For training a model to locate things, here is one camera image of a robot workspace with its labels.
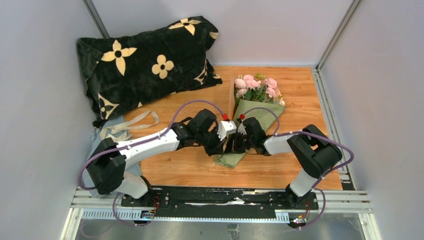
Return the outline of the green and peach wrapping paper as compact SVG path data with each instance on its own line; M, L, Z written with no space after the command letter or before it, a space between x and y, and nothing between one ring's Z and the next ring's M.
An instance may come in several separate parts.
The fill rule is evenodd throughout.
M255 78L259 80L259 78L262 79L262 83L264 83L264 80L270 77L266 77L263 74L256 74L253 75ZM238 75L235 79L242 79L243 75ZM255 117L262 129L267 134L267 130L274 124L277 124L276 129L274 130L274 133L276 133L280 127L280 120L279 117L284 112L286 106L280 106L278 104L274 103L267 103L265 102L257 102L257 101L249 101L241 98L236 98L235 96L235 86L234 82L235 79L231 82L231 88L230 88L230 116L232 117L232 120L237 126L240 124L240 122L244 121L247 118ZM221 155L218 155L214 159L214 163L217 165L221 165L223 167L227 168L235 168L238 163L244 158L246 155L259 155L256 154L256 151L254 149L250 149L247 153L224 153Z

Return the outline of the pink fake flower stem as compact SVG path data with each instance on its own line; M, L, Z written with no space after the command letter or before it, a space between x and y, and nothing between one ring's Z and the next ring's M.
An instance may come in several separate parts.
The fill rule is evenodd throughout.
M264 102L266 99L266 85L262 83L262 79L255 78L253 75L243 75L242 80L246 84L246 93L243 94L243 99L253 102Z
M237 78L234 80L234 92L236 98L244 99L248 90L249 88L247 83L243 79Z
M265 102L285 106L286 103L279 91L278 82L273 78L266 78L263 82L265 85Z

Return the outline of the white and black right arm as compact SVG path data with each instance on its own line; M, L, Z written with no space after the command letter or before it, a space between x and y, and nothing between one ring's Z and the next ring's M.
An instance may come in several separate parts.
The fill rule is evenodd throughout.
M301 170L285 188L286 204L298 209L306 196L336 163L342 159L342 151L315 125L309 124L299 131L282 134L266 134L255 117L242 121L226 144L226 154L243 154L255 150L261 156L293 153Z

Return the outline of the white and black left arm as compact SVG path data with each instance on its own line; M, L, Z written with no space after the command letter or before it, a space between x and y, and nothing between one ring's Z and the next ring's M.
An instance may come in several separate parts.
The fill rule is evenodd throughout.
M233 121L218 121L214 113L203 109L157 134L119 142L110 137L102 140L86 170L98 195L120 193L146 207L153 201L152 187L146 177L130 172L131 166L187 147L203 147L208 156L221 155L227 138L236 131Z

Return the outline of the black floral pillow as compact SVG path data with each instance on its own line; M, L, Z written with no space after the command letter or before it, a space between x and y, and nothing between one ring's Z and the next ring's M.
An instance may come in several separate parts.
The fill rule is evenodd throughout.
M218 35L209 20L192 16L132 36L79 38L77 60L93 126L172 94L220 85L207 59Z

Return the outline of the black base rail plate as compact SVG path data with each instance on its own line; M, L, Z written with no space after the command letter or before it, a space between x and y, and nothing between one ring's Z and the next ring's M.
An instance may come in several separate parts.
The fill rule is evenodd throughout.
M318 210L317 195L310 192L292 205L283 190L254 188L154 186L140 198L124 195L122 207L157 207L158 217L210 219L271 219L276 210Z

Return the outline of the aluminium frame rail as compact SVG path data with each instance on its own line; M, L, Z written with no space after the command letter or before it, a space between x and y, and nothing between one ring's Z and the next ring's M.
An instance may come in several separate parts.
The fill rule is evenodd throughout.
M155 186L140 199L77 188L60 238L379 240L368 195L313 190L291 206L283 189Z

